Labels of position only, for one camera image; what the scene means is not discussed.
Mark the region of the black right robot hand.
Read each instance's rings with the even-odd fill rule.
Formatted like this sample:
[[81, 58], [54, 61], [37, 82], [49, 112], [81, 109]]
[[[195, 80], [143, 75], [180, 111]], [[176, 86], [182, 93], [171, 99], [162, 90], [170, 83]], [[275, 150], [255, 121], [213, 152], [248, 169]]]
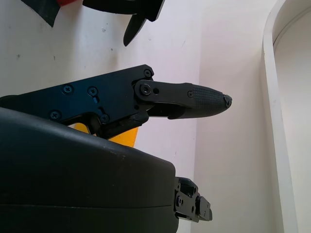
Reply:
[[150, 117], [210, 117], [232, 98], [153, 80], [147, 65], [0, 99], [3, 233], [174, 233], [211, 221], [172, 163], [112, 138]]

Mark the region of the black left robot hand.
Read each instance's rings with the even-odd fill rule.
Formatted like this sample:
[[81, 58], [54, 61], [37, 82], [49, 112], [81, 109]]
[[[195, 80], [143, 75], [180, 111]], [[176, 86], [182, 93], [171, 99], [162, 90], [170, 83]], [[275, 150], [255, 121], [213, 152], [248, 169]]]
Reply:
[[123, 44], [128, 46], [139, 33], [145, 22], [158, 19], [164, 0], [84, 0], [83, 6], [121, 15], [130, 15], [125, 30]]

